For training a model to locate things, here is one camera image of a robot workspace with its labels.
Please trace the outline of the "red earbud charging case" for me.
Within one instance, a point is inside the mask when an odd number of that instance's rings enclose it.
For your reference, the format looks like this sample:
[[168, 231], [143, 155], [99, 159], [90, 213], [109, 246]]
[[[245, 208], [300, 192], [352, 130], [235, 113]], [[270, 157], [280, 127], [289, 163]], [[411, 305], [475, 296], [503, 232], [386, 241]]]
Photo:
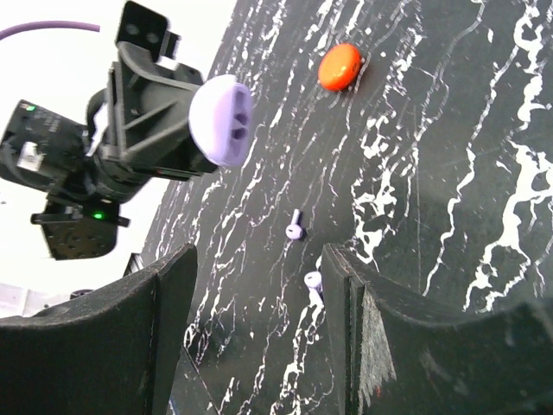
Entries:
[[331, 92], [347, 89], [359, 75], [364, 58], [351, 43], [341, 43], [324, 55], [318, 68], [320, 85]]

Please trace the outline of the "purple round earbud case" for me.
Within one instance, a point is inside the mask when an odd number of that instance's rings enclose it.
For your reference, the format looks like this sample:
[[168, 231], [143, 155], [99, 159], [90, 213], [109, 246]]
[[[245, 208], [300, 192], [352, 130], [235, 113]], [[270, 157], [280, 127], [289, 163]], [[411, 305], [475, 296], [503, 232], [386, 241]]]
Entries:
[[208, 80], [195, 93], [188, 114], [192, 138], [211, 163], [244, 164], [251, 147], [251, 90], [232, 74]]

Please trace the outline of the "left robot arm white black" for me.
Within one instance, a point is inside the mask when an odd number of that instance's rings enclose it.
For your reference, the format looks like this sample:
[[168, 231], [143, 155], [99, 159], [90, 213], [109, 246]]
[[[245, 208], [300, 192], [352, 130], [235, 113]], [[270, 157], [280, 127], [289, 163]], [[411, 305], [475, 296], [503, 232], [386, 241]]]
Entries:
[[1, 138], [1, 176], [45, 193], [30, 221], [52, 258], [105, 256], [130, 224], [120, 208], [149, 180], [185, 182], [215, 171], [189, 127], [202, 83], [198, 70], [162, 67], [147, 49], [122, 41], [85, 123], [17, 104]]

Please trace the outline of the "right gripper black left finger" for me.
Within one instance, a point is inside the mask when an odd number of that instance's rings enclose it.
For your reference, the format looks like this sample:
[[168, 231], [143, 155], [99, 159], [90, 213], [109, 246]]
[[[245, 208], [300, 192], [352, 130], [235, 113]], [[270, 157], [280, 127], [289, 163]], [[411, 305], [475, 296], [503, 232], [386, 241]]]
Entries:
[[196, 278], [186, 244], [84, 296], [4, 318], [2, 413], [165, 413]]

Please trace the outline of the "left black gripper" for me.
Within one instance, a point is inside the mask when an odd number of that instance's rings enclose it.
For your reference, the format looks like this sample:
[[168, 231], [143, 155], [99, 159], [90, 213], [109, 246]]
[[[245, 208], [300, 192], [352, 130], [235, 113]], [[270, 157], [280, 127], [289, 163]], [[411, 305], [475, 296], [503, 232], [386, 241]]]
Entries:
[[125, 203], [153, 177], [186, 182], [216, 170], [189, 128], [192, 98], [202, 85], [193, 67], [169, 69], [145, 48], [118, 44], [105, 90], [108, 126], [92, 156], [99, 194]]

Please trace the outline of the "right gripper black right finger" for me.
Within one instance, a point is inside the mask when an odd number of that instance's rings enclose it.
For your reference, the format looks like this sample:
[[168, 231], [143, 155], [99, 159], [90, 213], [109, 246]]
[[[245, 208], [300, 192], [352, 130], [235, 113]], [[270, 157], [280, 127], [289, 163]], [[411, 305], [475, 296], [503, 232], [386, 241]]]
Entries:
[[468, 315], [336, 244], [322, 249], [321, 275], [340, 413], [551, 413], [550, 299]]

